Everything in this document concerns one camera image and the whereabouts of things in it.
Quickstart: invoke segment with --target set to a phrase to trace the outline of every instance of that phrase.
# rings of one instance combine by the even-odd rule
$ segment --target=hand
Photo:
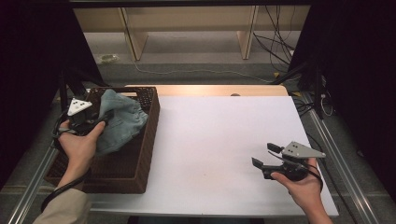
[[[69,121],[67,120],[60,127],[68,128],[68,126]],[[69,163],[64,176],[58,184],[58,188],[83,176],[88,171],[95,155],[96,141],[105,126],[106,124],[102,121],[85,136],[62,133],[59,137],[59,142],[69,158]]]
[[[314,158],[308,159],[307,164],[318,167],[317,160]],[[309,167],[309,170],[319,175],[317,169]],[[271,177],[289,190],[289,194],[304,210],[310,223],[332,223],[320,198],[320,182],[316,177],[308,174],[303,180],[291,181],[276,172],[271,173]]]

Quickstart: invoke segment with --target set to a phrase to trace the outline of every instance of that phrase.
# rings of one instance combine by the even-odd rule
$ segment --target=white table
[[[144,194],[92,194],[92,211],[135,216],[284,217],[304,213],[251,163],[266,144],[309,146],[289,96],[161,96]],[[338,216],[326,183],[322,200]]]

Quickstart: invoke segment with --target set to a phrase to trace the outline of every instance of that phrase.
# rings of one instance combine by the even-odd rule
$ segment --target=beige sleeve
[[[86,193],[69,189],[54,198],[34,224],[87,223],[91,202]]]

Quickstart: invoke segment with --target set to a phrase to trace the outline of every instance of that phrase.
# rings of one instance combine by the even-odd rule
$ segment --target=brown wicker basket
[[[92,108],[99,111],[100,99],[108,88],[93,88],[87,97]],[[160,115],[160,102],[155,87],[110,88],[115,92],[129,92],[148,114],[148,121],[140,134],[123,146],[120,151],[95,157],[92,174],[85,181],[87,193],[144,193],[149,178],[152,149]],[[58,153],[45,180],[57,186],[63,176],[68,159]]]

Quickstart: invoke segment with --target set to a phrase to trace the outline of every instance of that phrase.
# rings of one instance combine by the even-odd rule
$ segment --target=blue cloth
[[[111,89],[106,90],[102,95],[99,118],[109,110],[114,111],[114,117],[108,121],[98,138],[97,156],[120,150],[139,134],[149,117],[138,101]]]

